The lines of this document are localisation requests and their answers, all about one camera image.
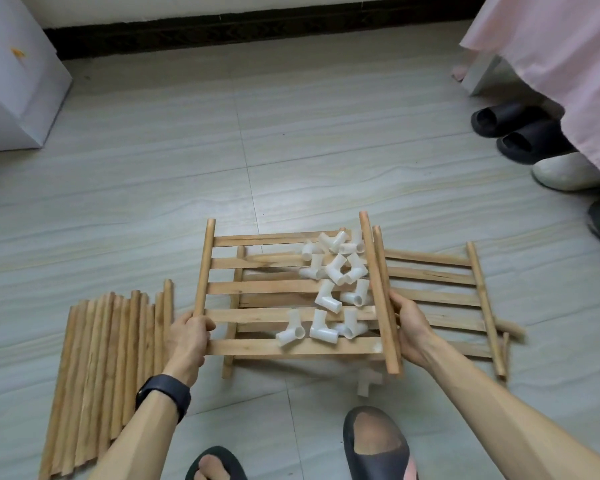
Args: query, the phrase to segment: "dark baseboard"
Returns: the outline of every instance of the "dark baseboard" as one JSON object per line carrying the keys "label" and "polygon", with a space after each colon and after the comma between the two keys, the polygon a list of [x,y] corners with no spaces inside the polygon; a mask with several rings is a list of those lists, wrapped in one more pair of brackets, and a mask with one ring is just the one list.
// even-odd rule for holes
{"label": "dark baseboard", "polygon": [[101,57],[474,17],[485,0],[380,0],[46,29],[60,59]]}

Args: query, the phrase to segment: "black wristband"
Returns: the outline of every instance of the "black wristband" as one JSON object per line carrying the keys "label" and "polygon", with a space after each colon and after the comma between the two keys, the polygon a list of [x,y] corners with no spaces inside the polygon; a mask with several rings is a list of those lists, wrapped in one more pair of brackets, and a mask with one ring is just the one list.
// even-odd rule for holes
{"label": "black wristband", "polygon": [[191,391],[189,387],[166,374],[150,377],[136,394],[136,411],[152,390],[160,391],[173,400],[178,409],[178,423],[182,421],[191,404]]}

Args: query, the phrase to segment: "hand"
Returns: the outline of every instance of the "hand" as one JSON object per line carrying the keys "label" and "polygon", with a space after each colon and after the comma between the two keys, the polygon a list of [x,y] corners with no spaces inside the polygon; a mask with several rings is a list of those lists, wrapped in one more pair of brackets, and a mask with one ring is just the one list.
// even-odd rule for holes
{"label": "hand", "polygon": [[389,297],[396,313],[400,313],[400,351],[409,362],[428,369],[428,362],[422,354],[422,345],[436,334],[431,325],[416,305],[416,302],[405,298],[395,291],[389,291]]}
{"label": "hand", "polygon": [[195,317],[191,312],[179,316],[169,330],[169,361],[163,374],[193,386],[198,379],[198,370],[205,362],[209,332],[215,328],[216,324],[209,317]]}

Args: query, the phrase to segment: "tile floor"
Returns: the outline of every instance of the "tile floor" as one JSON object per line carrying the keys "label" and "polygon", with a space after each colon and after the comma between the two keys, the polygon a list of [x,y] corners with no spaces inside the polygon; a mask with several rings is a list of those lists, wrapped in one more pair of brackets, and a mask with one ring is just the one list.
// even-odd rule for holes
{"label": "tile floor", "polygon": [[[72,61],[44,149],[0,153],[0,480],[37,475],[68,307],[176,282],[221,234],[355,225],[388,246],[477,242],[496,313],[528,327],[511,390],[600,451],[600,243],[590,198],[538,186],[472,133],[449,77],[467,23]],[[222,303],[215,300],[213,306]],[[427,479],[496,468],[422,371],[355,396],[357,364],[203,368],[163,478],[223,444],[259,480],[349,478],[344,414],[390,412]]]}

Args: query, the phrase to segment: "forearm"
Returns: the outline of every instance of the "forearm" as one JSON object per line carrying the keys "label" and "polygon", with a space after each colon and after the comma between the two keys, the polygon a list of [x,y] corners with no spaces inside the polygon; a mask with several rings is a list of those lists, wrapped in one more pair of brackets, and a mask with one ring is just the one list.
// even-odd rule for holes
{"label": "forearm", "polygon": [[177,424],[173,400],[151,391],[89,480],[158,480]]}
{"label": "forearm", "polygon": [[427,369],[509,480],[600,478],[600,455],[491,380],[446,341],[421,347]]}

